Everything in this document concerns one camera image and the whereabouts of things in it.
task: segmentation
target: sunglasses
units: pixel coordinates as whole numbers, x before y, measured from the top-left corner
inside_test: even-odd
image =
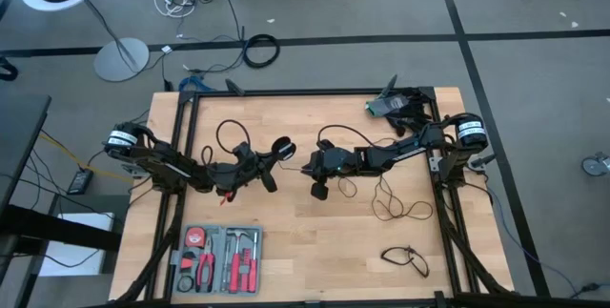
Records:
[[[427,278],[430,275],[430,269],[428,268],[426,259],[411,246],[390,247],[381,253],[381,259],[400,266],[411,264],[424,278]]]

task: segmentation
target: pliers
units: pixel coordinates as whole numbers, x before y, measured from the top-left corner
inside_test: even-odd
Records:
[[[212,291],[212,280],[214,278],[214,254],[212,253],[212,246],[212,236],[207,236],[203,253],[199,255],[199,265],[197,266],[197,272],[195,274],[195,290],[197,293],[201,290],[203,271],[206,266],[208,268],[208,277],[205,280],[205,283],[208,284],[206,292],[210,293]]]

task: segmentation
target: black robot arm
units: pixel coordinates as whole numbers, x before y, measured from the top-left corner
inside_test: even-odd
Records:
[[[238,188],[257,178],[261,178],[269,192],[276,191],[271,169],[278,160],[290,158],[296,146],[289,137],[283,136],[278,138],[270,152],[262,154],[253,152],[250,143],[242,142],[230,151],[237,158],[236,164],[214,162],[199,165],[174,150],[169,143],[157,139],[148,128],[125,122],[114,126],[104,150],[110,157],[148,172],[156,190],[178,193],[188,183],[200,193],[208,193],[215,186],[216,193],[231,202]]]
[[[456,128],[457,140],[447,142],[445,128],[453,125]],[[326,126],[328,128],[346,128],[341,125]],[[328,197],[326,180],[335,176],[379,176],[402,161],[426,150],[445,149],[447,157],[442,158],[437,166],[441,180],[444,182],[460,182],[463,180],[462,168],[472,154],[477,154],[487,147],[487,136],[480,117],[472,113],[461,113],[447,117],[442,122],[428,123],[419,133],[397,141],[390,146],[377,146],[364,135],[368,147],[356,147],[353,152],[335,147],[329,140],[319,140],[319,151],[312,153],[310,162],[301,168],[301,172],[315,180],[312,195],[319,199]]]

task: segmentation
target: wooden table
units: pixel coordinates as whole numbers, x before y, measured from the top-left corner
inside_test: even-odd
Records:
[[[464,111],[457,88],[436,88],[440,115]],[[152,99],[148,127],[156,137],[171,141],[177,93],[156,93]],[[214,160],[235,162],[231,154],[220,150],[214,132],[224,119],[242,122],[250,133],[253,148],[267,152],[272,143],[288,135],[297,146],[293,158],[284,167],[300,168],[309,162],[316,149],[321,127],[340,123],[354,127],[372,140],[396,137],[387,121],[371,118],[364,111],[368,95],[210,97],[199,102],[198,120],[191,157],[199,162],[205,145],[213,147]],[[180,140],[184,150],[190,109],[185,109]],[[231,148],[244,139],[236,126],[223,127],[220,138]],[[364,146],[354,133],[340,129],[324,132],[337,146],[351,149]],[[241,188],[233,203],[219,206],[215,193],[200,194],[189,188],[182,225],[209,223],[221,225],[260,225],[264,229],[260,293],[254,298],[226,296],[197,297],[173,295],[173,303],[227,301],[303,301],[346,299],[431,298],[441,290],[450,297],[451,289],[443,254],[433,190],[425,154],[402,161],[384,176],[395,195],[406,206],[418,200],[435,209],[431,218],[420,221],[405,217],[388,222],[376,219],[371,208],[377,178],[352,178],[358,187],[353,198],[344,196],[337,179],[329,180],[329,198],[319,201],[310,196],[312,179],[297,171],[275,166],[272,175],[278,190],[268,193],[260,181]],[[467,172],[468,182],[484,186],[481,176]],[[345,190],[353,188],[341,182]],[[132,199],[148,190],[135,190]],[[459,189],[459,197],[473,251],[488,271],[507,288],[512,288],[508,266],[498,235],[489,198],[471,187]],[[384,202],[388,196],[379,197]],[[151,192],[130,208],[118,255],[110,298],[123,294],[146,263],[153,245],[154,227],[160,193]],[[171,221],[175,197],[171,201]],[[417,216],[426,216],[429,208],[418,206]],[[422,278],[411,266],[396,266],[379,258],[391,246],[415,248],[430,265],[430,276]],[[457,252],[459,271],[465,274]],[[159,267],[156,296],[160,297],[167,258]],[[467,288],[461,276],[462,287]]]

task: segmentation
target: tool kit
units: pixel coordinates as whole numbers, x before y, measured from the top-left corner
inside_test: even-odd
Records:
[[[173,291],[179,295],[255,296],[260,281],[263,230],[258,226],[187,225]]]

